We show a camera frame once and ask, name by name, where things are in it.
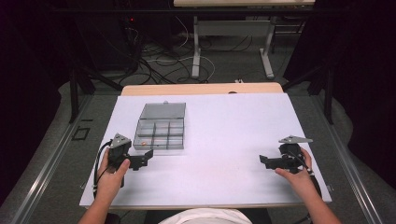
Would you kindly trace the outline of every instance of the gray organizer box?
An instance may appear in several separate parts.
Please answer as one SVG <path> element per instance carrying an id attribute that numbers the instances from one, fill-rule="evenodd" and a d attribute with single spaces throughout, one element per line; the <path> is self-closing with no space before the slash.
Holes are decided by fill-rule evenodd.
<path id="1" fill-rule="evenodd" d="M 135 149 L 183 149 L 185 103 L 146 104 L 134 135 Z"/>

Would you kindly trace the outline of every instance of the white table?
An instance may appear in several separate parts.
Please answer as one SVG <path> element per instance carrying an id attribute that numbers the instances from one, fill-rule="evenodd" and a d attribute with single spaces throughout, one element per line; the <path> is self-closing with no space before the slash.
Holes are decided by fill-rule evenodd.
<path id="1" fill-rule="evenodd" d="M 195 207 L 270 207 L 303 204 L 289 183 L 260 163 L 259 155 L 279 158 L 277 141 L 289 135 L 304 137 L 289 96 L 280 86 L 274 91 L 266 84 L 180 85 L 181 89 L 201 86 L 202 94 L 169 95 L 179 85 L 167 85 L 163 95 L 136 87 L 118 98 L 103 143 L 116 133 L 133 140 L 136 124 L 147 103 L 186 103 L 185 143 L 181 150 L 156 150 L 147 167 L 129 170 L 125 185 L 113 201 L 117 209 L 175 209 Z M 225 89 L 237 94 L 214 94 Z M 310 152 L 308 144 L 300 144 Z M 143 154 L 130 148 L 130 154 Z M 332 201 L 313 155 L 313 170 L 323 200 Z M 92 175 L 81 197 L 80 206 L 93 201 Z"/>
<path id="2" fill-rule="evenodd" d="M 174 0 L 175 7 L 284 7 L 309 6 L 315 0 Z M 194 17 L 194 57 L 191 76 L 199 76 L 201 49 L 199 35 L 252 35 L 265 36 L 265 46 L 260 49 L 265 75 L 274 79 L 275 75 L 268 59 L 268 51 L 274 34 L 276 17 L 270 21 L 198 21 Z"/>

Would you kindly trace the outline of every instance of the white tabletop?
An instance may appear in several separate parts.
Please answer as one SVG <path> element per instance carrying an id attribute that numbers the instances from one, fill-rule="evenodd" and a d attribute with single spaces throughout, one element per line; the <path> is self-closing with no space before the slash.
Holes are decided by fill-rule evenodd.
<path id="1" fill-rule="evenodd" d="M 132 140 L 147 103 L 186 103 L 184 149 L 154 152 L 147 167 L 129 170 L 111 208 L 171 209 L 302 204 L 289 183 L 260 163 L 279 158 L 277 141 L 304 137 L 286 93 L 120 96 L 103 143 L 116 133 Z M 310 152 L 308 144 L 300 144 Z M 131 155 L 143 154 L 130 148 Z M 332 199 L 313 156 L 323 200 Z M 92 174 L 81 197 L 90 206 Z"/>
<path id="2" fill-rule="evenodd" d="M 265 7 L 314 4 L 315 0 L 174 0 L 175 7 Z"/>

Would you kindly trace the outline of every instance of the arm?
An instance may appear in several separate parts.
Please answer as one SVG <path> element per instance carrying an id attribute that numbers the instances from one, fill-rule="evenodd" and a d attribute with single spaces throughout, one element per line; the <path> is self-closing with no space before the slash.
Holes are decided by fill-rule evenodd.
<path id="1" fill-rule="evenodd" d="M 111 174 L 106 170 L 107 168 L 108 149 L 100 164 L 98 175 L 101 173 L 100 181 L 98 183 L 96 198 L 90 208 L 85 212 L 84 216 L 79 221 L 80 224 L 85 223 L 105 223 L 108 208 L 111 202 L 116 197 L 121 186 L 122 177 L 129 169 L 129 160 L 125 160 L 117 172 Z"/>
<path id="2" fill-rule="evenodd" d="M 302 152 L 305 156 L 306 165 L 308 167 L 312 167 L 311 156 L 303 148 Z M 327 206 L 325 202 L 323 202 L 321 197 L 318 195 L 315 186 L 311 181 L 311 177 L 309 176 L 305 168 L 295 175 L 280 168 L 277 168 L 275 172 L 278 175 L 285 177 L 289 181 L 291 187 L 303 200 L 313 223 L 341 223 L 340 220 L 332 212 L 332 210 Z"/>

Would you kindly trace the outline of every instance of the white shirt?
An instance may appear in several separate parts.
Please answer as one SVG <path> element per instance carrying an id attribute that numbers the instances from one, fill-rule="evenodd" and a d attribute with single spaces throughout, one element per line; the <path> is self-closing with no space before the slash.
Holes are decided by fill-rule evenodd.
<path id="1" fill-rule="evenodd" d="M 160 224 L 251 224 L 251 221 L 236 209 L 195 208 L 165 219 Z"/>

